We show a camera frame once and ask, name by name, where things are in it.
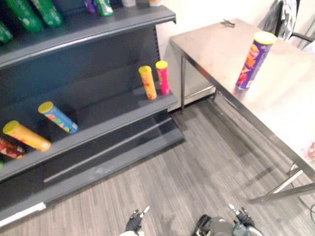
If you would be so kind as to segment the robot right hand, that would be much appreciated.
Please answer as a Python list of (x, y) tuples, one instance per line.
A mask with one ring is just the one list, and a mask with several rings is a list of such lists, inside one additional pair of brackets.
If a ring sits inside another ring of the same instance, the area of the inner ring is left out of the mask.
[(248, 214), (248, 211), (244, 207), (241, 207), (241, 209), (237, 209), (233, 204), (228, 204), (228, 207), (237, 217), (239, 222), (243, 224), (245, 227), (255, 226), (253, 219), (251, 218), (251, 216)]

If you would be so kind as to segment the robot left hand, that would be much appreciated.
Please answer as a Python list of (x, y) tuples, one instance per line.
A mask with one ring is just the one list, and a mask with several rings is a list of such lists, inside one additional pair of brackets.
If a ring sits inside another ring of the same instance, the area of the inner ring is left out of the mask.
[(126, 229), (121, 236), (143, 236), (144, 233), (141, 231), (141, 223), (144, 215), (148, 213), (149, 210), (150, 206), (146, 206), (142, 211), (139, 211), (138, 209), (134, 210), (126, 224)]

